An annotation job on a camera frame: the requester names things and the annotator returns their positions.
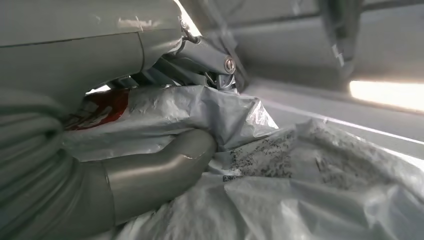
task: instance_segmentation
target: white plastic sheeting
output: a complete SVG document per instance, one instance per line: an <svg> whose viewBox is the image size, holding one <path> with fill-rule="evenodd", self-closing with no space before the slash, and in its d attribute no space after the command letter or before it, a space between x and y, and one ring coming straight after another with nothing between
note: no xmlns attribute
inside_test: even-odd
<svg viewBox="0 0 424 240"><path fill-rule="evenodd" d="M323 122L276 130L257 99L203 86L132 89L119 118L100 125L113 111L91 109L65 135L82 161L156 152L192 128L219 145L195 187L117 240L424 238L424 173Z"/></svg>

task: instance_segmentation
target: flexible hose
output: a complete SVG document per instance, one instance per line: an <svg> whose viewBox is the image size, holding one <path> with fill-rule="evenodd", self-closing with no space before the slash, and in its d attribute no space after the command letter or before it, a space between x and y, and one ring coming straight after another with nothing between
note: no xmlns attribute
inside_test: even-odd
<svg viewBox="0 0 424 240"><path fill-rule="evenodd" d="M107 231L195 184L216 144L202 130L162 151L81 163L61 149L61 108L0 89L0 239L75 239Z"/></svg>

